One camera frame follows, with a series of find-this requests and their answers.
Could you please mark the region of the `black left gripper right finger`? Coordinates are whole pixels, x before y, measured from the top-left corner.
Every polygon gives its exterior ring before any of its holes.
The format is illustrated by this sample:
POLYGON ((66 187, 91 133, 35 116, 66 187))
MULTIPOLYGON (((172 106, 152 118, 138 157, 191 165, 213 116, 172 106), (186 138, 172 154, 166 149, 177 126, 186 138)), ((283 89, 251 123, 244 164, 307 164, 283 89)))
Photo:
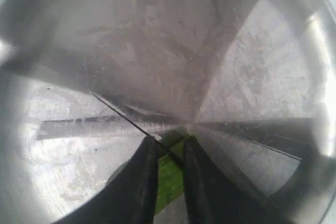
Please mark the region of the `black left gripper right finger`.
POLYGON ((189 223, 288 223, 233 184, 194 136, 184 141, 183 185, 189 223))

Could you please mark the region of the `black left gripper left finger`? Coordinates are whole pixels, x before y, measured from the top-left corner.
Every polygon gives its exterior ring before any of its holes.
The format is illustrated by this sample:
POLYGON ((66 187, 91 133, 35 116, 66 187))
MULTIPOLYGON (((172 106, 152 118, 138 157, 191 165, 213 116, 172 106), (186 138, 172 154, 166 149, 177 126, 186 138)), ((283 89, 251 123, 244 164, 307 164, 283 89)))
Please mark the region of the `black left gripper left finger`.
POLYGON ((145 137, 112 182, 57 223, 152 223, 158 192, 158 158, 156 140, 145 137))

